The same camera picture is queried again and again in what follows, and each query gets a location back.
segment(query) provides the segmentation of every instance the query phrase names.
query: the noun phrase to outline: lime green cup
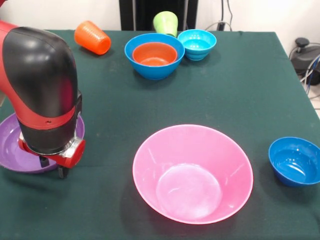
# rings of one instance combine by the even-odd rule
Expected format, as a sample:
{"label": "lime green cup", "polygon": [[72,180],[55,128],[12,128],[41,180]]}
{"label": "lime green cup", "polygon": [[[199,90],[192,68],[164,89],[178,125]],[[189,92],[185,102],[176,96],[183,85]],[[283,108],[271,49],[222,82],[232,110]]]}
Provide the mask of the lime green cup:
{"label": "lime green cup", "polygon": [[159,34],[177,37],[178,17],[171,11],[159,12],[153,18],[153,27]]}

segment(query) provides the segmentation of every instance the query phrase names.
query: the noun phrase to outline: blue bowl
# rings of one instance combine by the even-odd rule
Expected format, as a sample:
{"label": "blue bowl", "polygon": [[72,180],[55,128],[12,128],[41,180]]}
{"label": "blue bowl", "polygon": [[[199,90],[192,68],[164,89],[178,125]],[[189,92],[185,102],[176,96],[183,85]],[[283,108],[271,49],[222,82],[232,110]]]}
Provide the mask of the blue bowl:
{"label": "blue bowl", "polygon": [[320,148],[298,137],[283,137],[269,147],[269,160],[279,180],[290,187],[320,182]]}
{"label": "blue bowl", "polygon": [[[176,50],[176,61],[163,66],[147,66],[134,61],[132,53],[141,44],[158,42],[168,44]],[[124,53],[129,59],[133,68],[146,79],[161,80],[168,77],[179,65],[184,54],[185,48],[175,37],[162,33],[146,33],[132,38],[124,47]]]}
{"label": "blue bowl", "polygon": [[179,34],[178,40],[185,48],[185,56],[192,61],[204,59],[217,43],[212,33],[201,29],[183,31]]}

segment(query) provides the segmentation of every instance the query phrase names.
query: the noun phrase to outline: purple plate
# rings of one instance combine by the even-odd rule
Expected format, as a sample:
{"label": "purple plate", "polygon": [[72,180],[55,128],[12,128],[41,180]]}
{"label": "purple plate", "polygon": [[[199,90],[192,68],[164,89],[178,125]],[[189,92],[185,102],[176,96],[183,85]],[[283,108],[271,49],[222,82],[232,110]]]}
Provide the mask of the purple plate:
{"label": "purple plate", "polygon": [[[6,169],[27,173],[40,174],[57,168],[57,163],[49,159],[49,166],[41,167],[39,157],[18,146],[21,130],[16,114],[8,116],[0,124],[0,165]],[[76,135],[83,138],[85,135],[85,124],[81,116],[78,117],[75,128]]]}

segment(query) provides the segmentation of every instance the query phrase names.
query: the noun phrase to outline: green tablecloth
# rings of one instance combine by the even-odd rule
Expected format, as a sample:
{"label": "green tablecloth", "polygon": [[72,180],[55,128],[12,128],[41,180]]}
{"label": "green tablecloth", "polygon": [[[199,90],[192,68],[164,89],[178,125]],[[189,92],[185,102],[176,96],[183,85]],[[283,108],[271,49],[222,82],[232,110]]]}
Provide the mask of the green tablecloth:
{"label": "green tablecloth", "polygon": [[[78,47],[74,32],[53,31],[70,45],[83,94],[86,150],[60,180],[0,169],[0,239],[215,240],[320,239],[320,185],[283,186],[268,147],[283,136],[320,145],[320,122],[275,33],[216,32],[204,60],[183,59],[167,79],[132,69],[126,42],[141,32],[108,31],[109,52]],[[8,100],[3,120],[13,109]],[[152,133],[199,124],[234,139],[253,167],[254,187],[234,216],[208,225],[174,222],[151,209],[133,183],[132,163]]]}

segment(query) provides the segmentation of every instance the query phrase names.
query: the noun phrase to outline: pink bowl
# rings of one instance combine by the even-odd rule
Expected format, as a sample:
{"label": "pink bowl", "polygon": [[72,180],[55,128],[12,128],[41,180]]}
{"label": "pink bowl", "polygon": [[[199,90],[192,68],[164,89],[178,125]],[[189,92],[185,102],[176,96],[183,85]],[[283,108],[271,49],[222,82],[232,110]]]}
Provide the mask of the pink bowl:
{"label": "pink bowl", "polygon": [[254,183],[239,145],[200,125],[171,126],[151,135],[138,149],[132,173],[150,207],[186,224],[211,224],[234,215]]}

